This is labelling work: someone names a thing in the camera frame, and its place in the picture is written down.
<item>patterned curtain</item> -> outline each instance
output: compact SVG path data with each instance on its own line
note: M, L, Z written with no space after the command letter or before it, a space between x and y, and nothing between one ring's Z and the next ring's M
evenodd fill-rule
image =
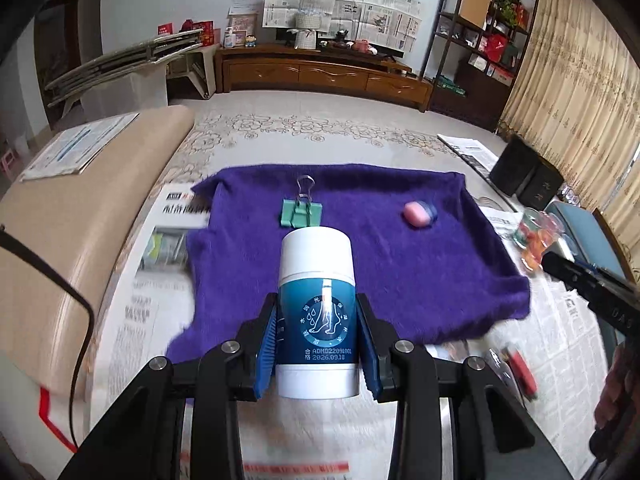
M640 283L640 160L602 215L631 262L636 282Z
M584 208L602 208L638 145L639 100L640 69L598 7L591 0L540 0L500 127L551 161ZM626 233L634 222L620 215L608 218L615 232ZM640 230L637 206L635 215Z

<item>blue label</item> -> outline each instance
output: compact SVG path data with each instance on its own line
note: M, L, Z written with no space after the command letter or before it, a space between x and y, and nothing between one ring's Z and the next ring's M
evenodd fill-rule
M304 278L278 294L276 364L357 363L355 288Z

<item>screw head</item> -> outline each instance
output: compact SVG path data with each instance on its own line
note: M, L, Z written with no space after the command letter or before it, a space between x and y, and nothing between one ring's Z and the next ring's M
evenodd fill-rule
M222 351L225 354L235 354L240 349L240 343L238 341L225 341L222 343Z
M402 352L403 354L410 354L414 351L414 344L411 341L407 341L406 339L399 339L396 341L394 345L396 350Z
M162 356L154 357L153 359L151 359L151 361L149 361L149 368L155 370L156 372L158 370L162 370L165 366L166 358Z
M466 360L466 364L468 364L473 370L482 370L484 368L485 362L484 359L476 356L471 356L468 360Z

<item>purple towel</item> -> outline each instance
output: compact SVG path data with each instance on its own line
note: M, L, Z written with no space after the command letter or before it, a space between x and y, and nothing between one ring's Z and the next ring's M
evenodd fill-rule
M296 179L316 180L323 226L351 239L356 291L401 338L441 343L485 334L494 322L529 313L529 281L465 189L459 173L345 166L228 168L193 188L211 199L207 229L192 231L187 249L196 293L191 325L168 348L174 362L203 355L254 318L276 292L283 198ZM438 220L415 229L406 202L433 203Z

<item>pink and blue ball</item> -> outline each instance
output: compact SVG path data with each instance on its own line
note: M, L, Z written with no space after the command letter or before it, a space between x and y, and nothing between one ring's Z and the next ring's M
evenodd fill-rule
M438 219L438 211L434 205L420 200L405 204L402 215L414 227L427 227Z

